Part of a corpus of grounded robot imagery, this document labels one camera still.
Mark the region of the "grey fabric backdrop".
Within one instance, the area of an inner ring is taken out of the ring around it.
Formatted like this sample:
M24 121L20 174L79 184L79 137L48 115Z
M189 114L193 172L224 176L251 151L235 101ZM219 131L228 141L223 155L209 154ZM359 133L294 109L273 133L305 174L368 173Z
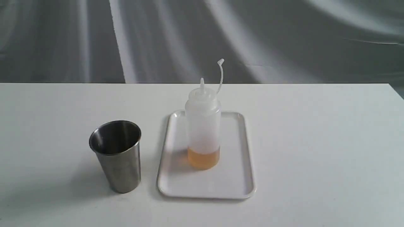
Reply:
M2 83L388 83L402 0L2 0Z

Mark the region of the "stainless steel cup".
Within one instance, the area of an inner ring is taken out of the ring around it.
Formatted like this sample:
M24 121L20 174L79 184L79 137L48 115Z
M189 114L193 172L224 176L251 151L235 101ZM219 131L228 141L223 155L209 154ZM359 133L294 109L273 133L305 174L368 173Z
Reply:
M90 135L89 146L117 193L131 192L140 184L141 135L139 126L127 120L107 122Z

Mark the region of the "translucent squeeze bottle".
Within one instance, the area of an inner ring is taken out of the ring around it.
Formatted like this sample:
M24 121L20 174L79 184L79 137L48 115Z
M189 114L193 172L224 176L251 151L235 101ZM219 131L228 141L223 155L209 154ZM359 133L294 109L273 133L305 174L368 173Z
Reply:
M220 158L222 106L218 92L223 84L224 59L218 60L217 63L221 72L218 89L208 88L201 78L199 87L188 94L185 105L187 158L198 170L214 167Z

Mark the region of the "white plastic tray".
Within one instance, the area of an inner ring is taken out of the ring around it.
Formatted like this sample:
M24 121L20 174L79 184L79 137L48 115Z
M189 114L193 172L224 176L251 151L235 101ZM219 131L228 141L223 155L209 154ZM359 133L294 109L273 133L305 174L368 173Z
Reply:
M177 110L167 118L156 186L166 197L245 200L256 191L254 165L244 115L221 114L220 160L196 170L187 159L186 117Z

